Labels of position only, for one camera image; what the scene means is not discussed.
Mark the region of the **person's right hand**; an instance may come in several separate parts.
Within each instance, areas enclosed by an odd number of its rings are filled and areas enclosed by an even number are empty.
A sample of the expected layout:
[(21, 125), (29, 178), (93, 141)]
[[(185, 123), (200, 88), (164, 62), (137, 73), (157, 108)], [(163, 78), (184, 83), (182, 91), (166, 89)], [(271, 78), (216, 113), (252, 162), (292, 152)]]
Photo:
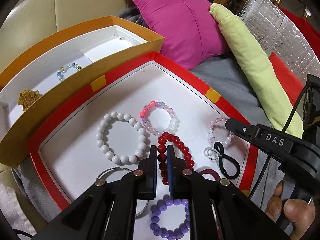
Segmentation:
[(266, 215), (272, 220), (284, 213), (286, 218), (295, 225), (295, 229), (290, 235), (291, 239), (301, 239), (315, 219), (316, 209), (313, 201), (308, 204), (301, 199), (288, 199), (282, 204), (280, 195), (283, 189), (283, 182), (280, 181), (274, 190), (266, 208)]

